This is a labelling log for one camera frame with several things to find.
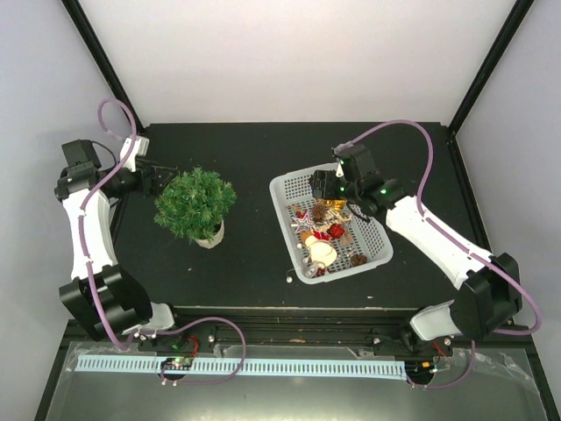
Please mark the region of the white ball string lights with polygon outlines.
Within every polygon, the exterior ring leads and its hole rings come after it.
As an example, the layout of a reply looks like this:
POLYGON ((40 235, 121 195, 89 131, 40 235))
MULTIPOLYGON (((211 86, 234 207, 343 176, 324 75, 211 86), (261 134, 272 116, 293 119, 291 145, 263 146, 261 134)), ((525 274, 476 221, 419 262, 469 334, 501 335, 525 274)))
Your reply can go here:
POLYGON ((300 259, 294 268, 290 268, 285 273, 285 282, 291 284, 301 281, 308 285, 320 283, 321 276, 326 273, 326 266, 321 261, 312 260, 308 248, 302 242, 295 246, 294 251, 300 259))

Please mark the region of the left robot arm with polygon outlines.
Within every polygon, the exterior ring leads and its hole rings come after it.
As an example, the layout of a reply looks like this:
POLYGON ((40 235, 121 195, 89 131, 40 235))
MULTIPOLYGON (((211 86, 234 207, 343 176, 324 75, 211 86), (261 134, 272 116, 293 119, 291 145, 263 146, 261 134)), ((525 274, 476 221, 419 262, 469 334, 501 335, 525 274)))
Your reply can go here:
POLYGON ((119 265, 113 248, 109 199, 134 190, 138 177, 122 168, 88 196, 104 175, 93 161, 75 162, 62 170, 57 182, 55 195, 67 213, 74 253, 71 282, 60 287, 60 300, 94 340, 107 336, 106 321, 116 334, 157 333, 167 349, 180 349, 188 340, 187 326, 174 320, 170 305, 150 300, 119 265))

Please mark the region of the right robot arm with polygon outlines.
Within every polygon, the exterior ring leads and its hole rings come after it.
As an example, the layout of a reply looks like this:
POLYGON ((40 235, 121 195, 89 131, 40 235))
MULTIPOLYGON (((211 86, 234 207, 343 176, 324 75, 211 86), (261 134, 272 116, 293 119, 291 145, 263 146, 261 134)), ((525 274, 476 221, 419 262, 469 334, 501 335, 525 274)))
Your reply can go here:
POLYGON ((455 297, 416 313, 398 332, 401 348, 420 353, 433 339, 462 336, 479 341, 497 332, 522 307, 516 260, 475 246, 407 194, 395 180, 368 175, 350 181, 334 170, 317 170, 309 178, 314 198, 357 205, 400 234, 450 280, 455 297))

